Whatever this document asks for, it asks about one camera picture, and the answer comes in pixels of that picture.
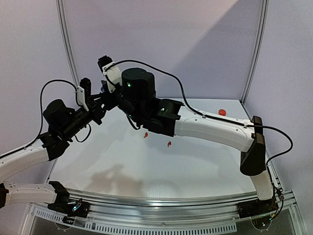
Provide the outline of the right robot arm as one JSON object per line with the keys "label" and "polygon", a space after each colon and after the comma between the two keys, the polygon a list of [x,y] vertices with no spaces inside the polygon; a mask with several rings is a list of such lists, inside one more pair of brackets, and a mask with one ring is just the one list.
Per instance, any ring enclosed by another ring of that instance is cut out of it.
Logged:
{"label": "right robot arm", "polygon": [[117,106],[138,128],[170,137],[213,141],[240,151],[240,172],[249,176],[257,192],[256,213],[272,205],[274,188],[265,163],[265,137],[260,117],[235,119],[192,110],[187,102],[156,98],[155,78],[141,68],[124,71],[112,64],[102,67],[105,105]]}

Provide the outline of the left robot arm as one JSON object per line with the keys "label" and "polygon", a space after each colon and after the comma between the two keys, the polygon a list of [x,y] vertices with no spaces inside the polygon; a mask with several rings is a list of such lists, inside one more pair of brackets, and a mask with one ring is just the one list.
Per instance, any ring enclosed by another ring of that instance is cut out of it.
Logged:
{"label": "left robot arm", "polygon": [[46,203],[61,212],[69,212],[73,203],[68,191],[57,181],[45,184],[17,184],[8,178],[34,165],[53,161],[62,156],[72,138],[91,121],[101,124],[106,113],[101,95],[79,98],[77,110],[66,107],[61,99],[48,104],[43,117],[48,131],[40,134],[28,146],[6,153],[0,158],[0,206],[17,203]]}

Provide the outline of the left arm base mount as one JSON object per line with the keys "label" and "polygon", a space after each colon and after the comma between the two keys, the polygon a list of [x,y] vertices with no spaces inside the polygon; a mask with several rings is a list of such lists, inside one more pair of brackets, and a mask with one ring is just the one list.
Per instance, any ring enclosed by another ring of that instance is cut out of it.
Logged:
{"label": "left arm base mount", "polygon": [[67,217],[87,218],[91,204],[87,201],[69,199],[68,197],[57,198],[54,203],[48,204],[47,208],[66,214]]}

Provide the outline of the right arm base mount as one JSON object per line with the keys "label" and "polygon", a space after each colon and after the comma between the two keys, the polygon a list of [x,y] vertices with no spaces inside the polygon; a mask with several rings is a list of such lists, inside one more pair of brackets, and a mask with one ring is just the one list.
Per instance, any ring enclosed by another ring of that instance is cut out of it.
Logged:
{"label": "right arm base mount", "polygon": [[265,213],[270,213],[278,209],[276,199],[269,200],[254,199],[236,204],[240,218],[254,217]]}

